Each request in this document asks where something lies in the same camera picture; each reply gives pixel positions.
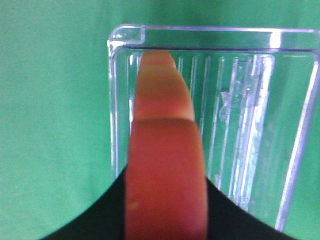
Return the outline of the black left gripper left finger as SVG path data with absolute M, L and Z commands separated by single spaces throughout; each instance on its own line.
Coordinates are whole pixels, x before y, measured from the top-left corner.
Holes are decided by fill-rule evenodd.
M 44 240 L 123 240 L 125 238 L 125 172 L 87 210 Z

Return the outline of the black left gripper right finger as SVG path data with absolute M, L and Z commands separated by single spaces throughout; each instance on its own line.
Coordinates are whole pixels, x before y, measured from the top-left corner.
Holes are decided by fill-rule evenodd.
M 242 210 L 206 179 L 208 240 L 293 240 Z

